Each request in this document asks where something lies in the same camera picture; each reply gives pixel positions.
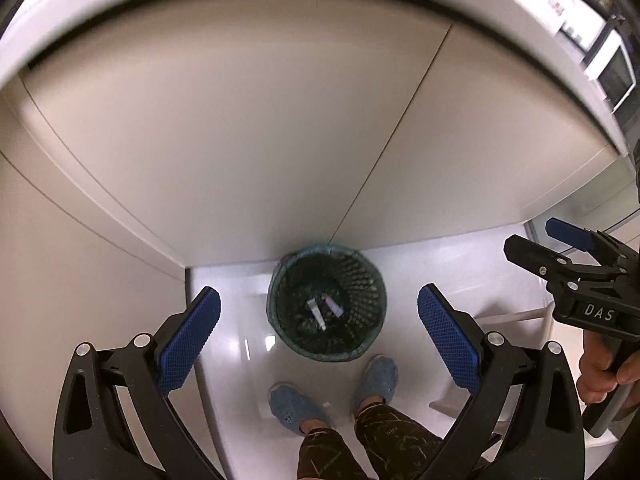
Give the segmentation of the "person right hand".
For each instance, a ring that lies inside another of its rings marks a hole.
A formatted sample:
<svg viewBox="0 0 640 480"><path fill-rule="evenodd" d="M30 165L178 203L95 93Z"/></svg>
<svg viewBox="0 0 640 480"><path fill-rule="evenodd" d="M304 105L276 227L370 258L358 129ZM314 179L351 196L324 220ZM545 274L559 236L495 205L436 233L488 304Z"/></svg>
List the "person right hand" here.
<svg viewBox="0 0 640 480"><path fill-rule="evenodd" d="M616 373L610 371L613 355L605 345L603 337L597 333L584 331L582 336L582 357L578 368L578 396L587 405L601 403L617 386L632 385L631 392L623 408L635 408L639 405L640 356L634 352Z"/></svg>

